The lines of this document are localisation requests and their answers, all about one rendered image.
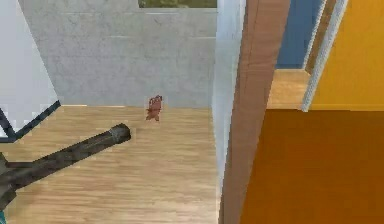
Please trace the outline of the brown wooden room door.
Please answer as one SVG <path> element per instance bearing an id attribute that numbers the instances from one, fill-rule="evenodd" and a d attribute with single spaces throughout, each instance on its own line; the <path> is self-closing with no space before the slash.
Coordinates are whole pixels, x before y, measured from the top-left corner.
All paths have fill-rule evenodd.
<path id="1" fill-rule="evenodd" d="M 240 224 L 290 0 L 246 0 L 218 224 Z"/>

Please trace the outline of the black metal frame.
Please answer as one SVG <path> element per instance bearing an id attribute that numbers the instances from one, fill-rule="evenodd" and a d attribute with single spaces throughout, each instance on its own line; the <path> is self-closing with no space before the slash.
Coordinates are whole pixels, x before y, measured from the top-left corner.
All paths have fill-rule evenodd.
<path id="1" fill-rule="evenodd" d="M 5 136 L 0 137 L 0 143 L 14 143 L 17 140 L 24 137 L 28 132 L 35 128 L 38 124 L 44 121 L 48 116 L 55 112 L 61 103 L 59 100 L 54 102 L 50 107 L 41 112 L 34 119 L 29 121 L 23 128 L 18 131 L 15 131 L 5 115 L 5 112 L 0 108 L 0 128 L 4 132 Z"/>

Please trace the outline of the pink milkshake glass mug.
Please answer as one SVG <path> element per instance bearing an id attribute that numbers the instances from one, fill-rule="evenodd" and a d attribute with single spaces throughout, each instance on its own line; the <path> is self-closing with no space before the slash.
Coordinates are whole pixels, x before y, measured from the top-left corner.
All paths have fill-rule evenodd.
<path id="1" fill-rule="evenodd" d="M 162 109 L 162 100 L 163 97 L 161 95 L 156 95 L 149 100 L 148 109 L 147 109 L 147 120 L 154 119 L 155 121 L 159 121 L 159 114 Z"/>

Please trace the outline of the dark grey chair base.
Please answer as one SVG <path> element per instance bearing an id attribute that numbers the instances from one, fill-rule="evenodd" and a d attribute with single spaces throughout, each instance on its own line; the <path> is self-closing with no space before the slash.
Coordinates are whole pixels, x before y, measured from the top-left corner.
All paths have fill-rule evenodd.
<path id="1" fill-rule="evenodd" d="M 0 152 L 0 210 L 12 202 L 17 190 L 130 139 L 130 128 L 120 123 L 108 131 L 30 162 L 8 161 Z"/>

